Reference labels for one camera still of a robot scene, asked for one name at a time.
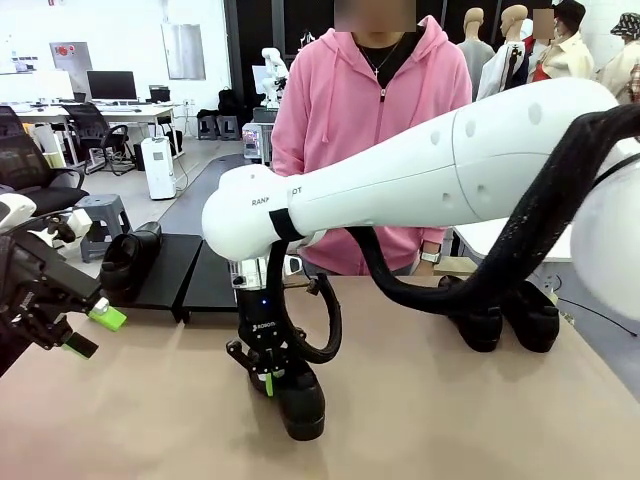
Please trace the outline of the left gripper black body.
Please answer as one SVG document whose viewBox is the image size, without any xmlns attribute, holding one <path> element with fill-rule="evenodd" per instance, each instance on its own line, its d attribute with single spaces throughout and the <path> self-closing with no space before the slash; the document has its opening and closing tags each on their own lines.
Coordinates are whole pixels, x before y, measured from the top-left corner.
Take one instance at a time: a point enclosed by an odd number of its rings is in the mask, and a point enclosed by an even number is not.
<svg viewBox="0 0 640 480">
<path fill-rule="evenodd" d="M 1 236 L 1 324 L 7 331 L 44 350 L 59 348 L 51 329 L 72 328 L 67 315 L 89 313 L 100 298 L 95 278 L 36 236 Z"/>
</svg>

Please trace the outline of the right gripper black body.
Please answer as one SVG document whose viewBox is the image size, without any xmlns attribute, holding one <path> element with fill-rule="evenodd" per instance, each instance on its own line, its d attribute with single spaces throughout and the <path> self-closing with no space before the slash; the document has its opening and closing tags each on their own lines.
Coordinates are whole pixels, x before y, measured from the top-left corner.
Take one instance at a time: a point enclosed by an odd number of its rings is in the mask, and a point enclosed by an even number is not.
<svg viewBox="0 0 640 480">
<path fill-rule="evenodd" d="M 286 313 L 282 289 L 237 290 L 240 339 L 249 355 L 286 355 Z"/>
</svg>

